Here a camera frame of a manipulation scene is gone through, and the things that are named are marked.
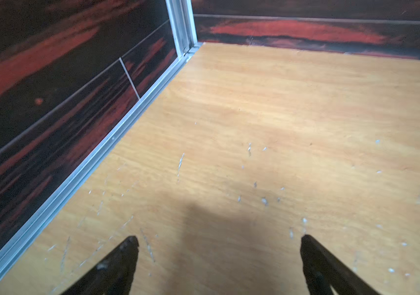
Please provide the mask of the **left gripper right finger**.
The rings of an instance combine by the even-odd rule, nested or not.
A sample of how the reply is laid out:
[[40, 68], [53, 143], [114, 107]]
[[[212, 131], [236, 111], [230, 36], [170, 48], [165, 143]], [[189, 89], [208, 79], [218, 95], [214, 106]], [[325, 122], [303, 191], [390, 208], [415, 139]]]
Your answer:
[[300, 255], [311, 295], [378, 294], [311, 235], [305, 234], [302, 237]]

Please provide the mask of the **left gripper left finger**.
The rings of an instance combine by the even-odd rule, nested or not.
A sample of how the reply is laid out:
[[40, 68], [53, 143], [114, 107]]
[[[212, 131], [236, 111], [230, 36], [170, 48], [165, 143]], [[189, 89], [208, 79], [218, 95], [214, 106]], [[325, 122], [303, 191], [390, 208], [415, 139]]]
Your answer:
[[137, 237], [127, 237], [62, 294], [128, 295], [136, 272], [139, 247]]

